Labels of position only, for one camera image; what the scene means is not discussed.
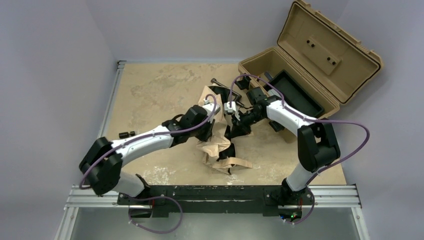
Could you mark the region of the beige folding umbrella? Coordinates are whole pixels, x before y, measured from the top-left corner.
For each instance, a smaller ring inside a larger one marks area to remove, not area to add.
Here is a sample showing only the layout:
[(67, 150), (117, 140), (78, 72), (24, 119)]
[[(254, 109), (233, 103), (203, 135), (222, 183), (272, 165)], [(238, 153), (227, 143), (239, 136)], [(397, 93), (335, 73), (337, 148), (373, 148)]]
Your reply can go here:
[(214, 103), (217, 103), (216, 108), (218, 113), (212, 118), (214, 124), (211, 130), (211, 137), (206, 141), (199, 141), (196, 144), (198, 150), (203, 152), (202, 162), (206, 166), (230, 175), (232, 168), (247, 168), (251, 169), (253, 164), (245, 159), (236, 157), (235, 145), (231, 142), (230, 130), (231, 126), (224, 115), (223, 93), (216, 93), (211, 86), (205, 86), (202, 90), (198, 104), (200, 106), (207, 103), (212, 109)]

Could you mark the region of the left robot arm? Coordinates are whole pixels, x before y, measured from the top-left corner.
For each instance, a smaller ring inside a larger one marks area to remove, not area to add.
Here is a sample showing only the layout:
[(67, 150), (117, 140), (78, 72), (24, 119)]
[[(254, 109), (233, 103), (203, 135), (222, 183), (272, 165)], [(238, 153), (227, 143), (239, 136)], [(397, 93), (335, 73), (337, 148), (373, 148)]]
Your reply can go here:
[(83, 180), (98, 196), (114, 191), (137, 198), (149, 185), (140, 175), (123, 172), (122, 168), (155, 151), (184, 144), (189, 138), (207, 141), (212, 136), (214, 116), (220, 110), (217, 103), (193, 105), (185, 114), (148, 132), (113, 141), (96, 139), (78, 166)]

